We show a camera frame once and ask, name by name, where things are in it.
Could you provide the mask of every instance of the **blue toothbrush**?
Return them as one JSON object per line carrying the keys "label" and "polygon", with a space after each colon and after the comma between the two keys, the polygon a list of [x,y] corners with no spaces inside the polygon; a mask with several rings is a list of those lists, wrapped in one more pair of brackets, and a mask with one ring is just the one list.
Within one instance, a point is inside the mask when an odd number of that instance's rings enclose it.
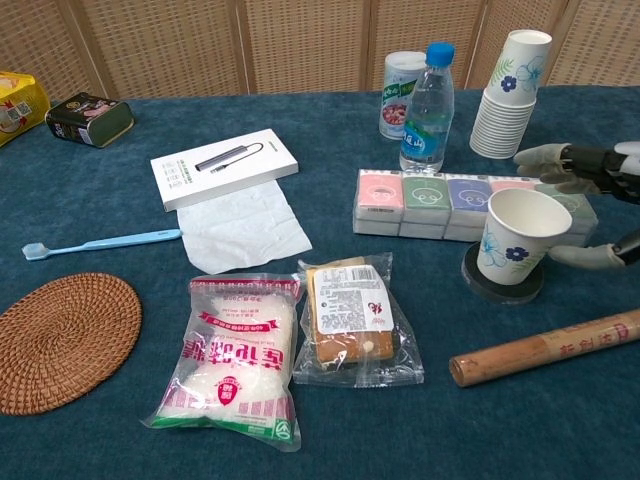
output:
{"label": "blue toothbrush", "polygon": [[180,229],[160,230],[158,232],[139,233],[137,235],[127,235],[124,237],[105,238],[104,240],[94,240],[77,247],[59,248],[49,250],[42,243],[29,243],[22,247],[22,253],[27,260],[44,260],[50,255],[59,253],[84,252],[88,250],[104,250],[106,248],[128,247],[131,245],[142,245],[143,243],[164,242],[180,238]]}

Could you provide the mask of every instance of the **black coaster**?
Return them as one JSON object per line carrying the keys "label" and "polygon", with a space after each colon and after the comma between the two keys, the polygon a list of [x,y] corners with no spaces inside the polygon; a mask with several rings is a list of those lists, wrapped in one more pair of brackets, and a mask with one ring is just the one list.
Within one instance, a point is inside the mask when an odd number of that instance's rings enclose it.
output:
{"label": "black coaster", "polygon": [[476,263],[479,252],[480,242],[473,244],[467,250],[462,261],[462,276],[471,290],[491,302],[502,305],[522,305],[536,298],[544,283],[544,273],[539,264],[522,283],[500,285],[480,273]]}

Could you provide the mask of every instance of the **mechanical hand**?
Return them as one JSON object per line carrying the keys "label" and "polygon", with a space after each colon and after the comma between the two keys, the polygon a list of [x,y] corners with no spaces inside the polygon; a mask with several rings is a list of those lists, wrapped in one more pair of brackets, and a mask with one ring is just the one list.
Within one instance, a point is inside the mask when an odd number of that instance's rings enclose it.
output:
{"label": "mechanical hand", "polygon": [[[519,152],[514,161],[519,175],[540,177],[561,193],[611,193],[619,200],[640,204],[640,142],[619,143],[614,150],[548,144]],[[549,256],[577,268],[625,267],[640,259],[640,230],[615,244],[556,246]]]}

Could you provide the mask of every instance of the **plastic bag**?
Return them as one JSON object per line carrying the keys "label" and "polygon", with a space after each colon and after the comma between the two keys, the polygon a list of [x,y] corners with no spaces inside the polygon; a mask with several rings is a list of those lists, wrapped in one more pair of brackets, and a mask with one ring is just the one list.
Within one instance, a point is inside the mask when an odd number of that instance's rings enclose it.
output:
{"label": "plastic bag", "polygon": [[300,263],[308,296],[296,383],[367,388],[424,381],[413,330],[389,292],[391,263],[391,253]]}
{"label": "plastic bag", "polygon": [[151,428],[219,427],[282,451],[300,448],[287,385],[297,340],[296,275],[194,278],[178,365]]}
{"label": "plastic bag", "polygon": [[49,97],[31,75],[0,72],[0,147],[44,121]]}

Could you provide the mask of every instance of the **blue felt surface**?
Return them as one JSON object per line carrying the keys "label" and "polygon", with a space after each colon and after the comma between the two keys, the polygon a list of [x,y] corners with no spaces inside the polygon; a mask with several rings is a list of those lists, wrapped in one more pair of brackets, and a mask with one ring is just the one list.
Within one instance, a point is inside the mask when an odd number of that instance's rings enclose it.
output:
{"label": "blue felt surface", "polygon": [[[443,171],[513,175],[511,161],[469,149],[480,94],[456,92]],[[377,130],[378,93],[129,103],[138,123],[106,149],[56,139],[43,125],[0,149],[0,309],[61,276],[106,272],[131,284],[144,310],[139,340],[113,377],[52,412],[0,416],[1,479],[640,478],[638,344],[468,389],[447,369],[457,354],[638,308],[640,267],[581,272],[545,259],[540,296],[505,307],[464,283],[460,262],[469,244],[354,235],[358,169],[398,168],[399,144]],[[201,274],[180,241],[35,263],[20,251],[30,242],[61,247],[177,227],[175,212],[162,209],[149,160],[263,128],[273,128],[300,163],[299,174],[279,181],[314,246],[300,258],[392,251],[392,290],[426,370],[426,382],[413,387],[293,385],[303,444],[294,454],[233,432],[155,431],[140,423],[157,407],[178,360],[187,283]],[[634,139],[640,88],[548,87],[521,148]],[[594,245],[640,226],[640,207],[608,197],[591,203],[600,218]],[[297,260],[252,270],[292,272]]]}

